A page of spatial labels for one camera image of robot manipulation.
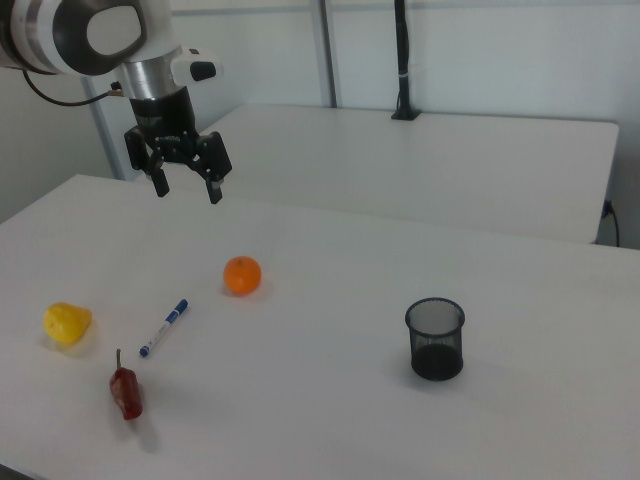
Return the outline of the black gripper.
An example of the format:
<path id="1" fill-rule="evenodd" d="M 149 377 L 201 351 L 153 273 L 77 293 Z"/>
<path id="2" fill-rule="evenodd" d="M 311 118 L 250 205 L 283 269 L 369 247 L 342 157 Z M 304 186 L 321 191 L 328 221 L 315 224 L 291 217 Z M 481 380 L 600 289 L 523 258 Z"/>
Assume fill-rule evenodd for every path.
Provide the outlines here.
<path id="1" fill-rule="evenodd" d="M 157 99 L 130 100 L 136 126 L 124 134 L 131 167 L 144 172 L 158 197 L 170 191 L 162 170 L 170 163 L 187 164 L 203 180 L 211 204 L 223 198 L 222 184 L 232 170 L 219 132 L 199 135 L 187 88 Z"/>

